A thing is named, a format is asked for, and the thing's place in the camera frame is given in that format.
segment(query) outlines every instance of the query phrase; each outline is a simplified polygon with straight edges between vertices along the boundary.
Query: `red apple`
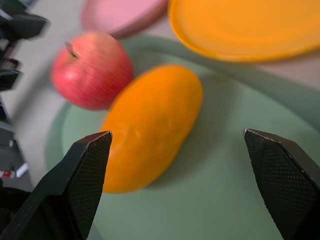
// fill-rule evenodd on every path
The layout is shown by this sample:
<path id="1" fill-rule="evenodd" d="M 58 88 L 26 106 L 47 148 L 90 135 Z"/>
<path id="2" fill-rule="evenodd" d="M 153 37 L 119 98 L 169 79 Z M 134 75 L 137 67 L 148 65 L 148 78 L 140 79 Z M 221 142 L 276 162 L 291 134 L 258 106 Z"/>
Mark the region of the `red apple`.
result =
<path id="1" fill-rule="evenodd" d="M 89 32 L 71 40 L 52 68 L 57 91 L 87 110 L 108 109 L 133 79 L 133 66 L 120 43 L 104 32 Z"/>

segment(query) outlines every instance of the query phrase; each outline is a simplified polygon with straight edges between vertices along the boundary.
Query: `yellow mango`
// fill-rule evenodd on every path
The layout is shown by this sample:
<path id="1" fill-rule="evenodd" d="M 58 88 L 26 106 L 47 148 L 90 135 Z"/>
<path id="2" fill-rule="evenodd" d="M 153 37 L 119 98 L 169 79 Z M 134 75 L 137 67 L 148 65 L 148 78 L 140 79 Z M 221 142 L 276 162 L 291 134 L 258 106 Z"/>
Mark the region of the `yellow mango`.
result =
<path id="1" fill-rule="evenodd" d="M 101 126 L 113 135 L 103 192 L 133 192 L 157 179 L 191 132 L 202 100 L 199 79 L 180 65 L 151 69 L 125 88 Z"/>

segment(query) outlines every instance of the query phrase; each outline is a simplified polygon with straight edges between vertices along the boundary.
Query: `apple stem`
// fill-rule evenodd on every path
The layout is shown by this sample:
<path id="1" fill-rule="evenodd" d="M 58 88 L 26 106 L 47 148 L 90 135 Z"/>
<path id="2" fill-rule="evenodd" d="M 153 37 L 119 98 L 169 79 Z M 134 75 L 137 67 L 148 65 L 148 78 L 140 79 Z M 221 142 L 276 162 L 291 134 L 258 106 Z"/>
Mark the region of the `apple stem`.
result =
<path id="1" fill-rule="evenodd" d="M 72 47 L 70 42 L 66 42 L 65 43 L 66 49 L 68 50 L 68 52 L 72 55 L 72 57 L 78 59 L 79 56 L 75 53 L 74 48 Z"/>

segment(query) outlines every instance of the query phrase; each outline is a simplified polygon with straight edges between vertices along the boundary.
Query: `pink plate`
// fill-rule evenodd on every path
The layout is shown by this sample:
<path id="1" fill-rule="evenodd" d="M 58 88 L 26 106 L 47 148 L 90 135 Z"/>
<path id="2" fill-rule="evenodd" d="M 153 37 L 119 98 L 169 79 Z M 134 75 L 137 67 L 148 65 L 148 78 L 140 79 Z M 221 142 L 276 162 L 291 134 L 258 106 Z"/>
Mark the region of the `pink plate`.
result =
<path id="1" fill-rule="evenodd" d="M 142 30 L 166 12 L 168 0 L 86 0 L 81 14 L 85 31 L 115 38 Z"/>

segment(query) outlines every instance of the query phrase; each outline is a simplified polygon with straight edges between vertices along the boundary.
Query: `orange plate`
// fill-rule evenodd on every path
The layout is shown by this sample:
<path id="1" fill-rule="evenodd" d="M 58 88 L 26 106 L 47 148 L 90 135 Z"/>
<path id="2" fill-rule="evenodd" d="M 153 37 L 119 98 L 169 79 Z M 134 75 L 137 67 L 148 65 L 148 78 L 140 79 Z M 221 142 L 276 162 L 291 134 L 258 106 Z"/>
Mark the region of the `orange plate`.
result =
<path id="1" fill-rule="evenodd" d="M 194 52 L 223 61 L 287 58 L 320 47 L 320 0 L 172 0 L 169 18 Z"/>

